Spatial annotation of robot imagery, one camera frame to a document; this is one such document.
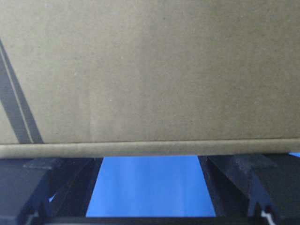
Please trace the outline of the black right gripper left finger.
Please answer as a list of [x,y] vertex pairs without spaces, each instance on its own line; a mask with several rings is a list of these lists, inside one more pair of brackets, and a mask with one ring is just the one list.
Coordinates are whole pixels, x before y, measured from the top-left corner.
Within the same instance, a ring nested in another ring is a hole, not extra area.
[[34,216],[84,217],[102,158],[0,161],[0,223],[24,225]]

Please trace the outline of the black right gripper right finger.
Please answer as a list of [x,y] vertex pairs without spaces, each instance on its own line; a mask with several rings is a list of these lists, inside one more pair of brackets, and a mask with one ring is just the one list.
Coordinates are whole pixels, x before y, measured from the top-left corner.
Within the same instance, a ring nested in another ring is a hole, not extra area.
[[198,157],[218,217],[300,217],[300,159],[290,154]]

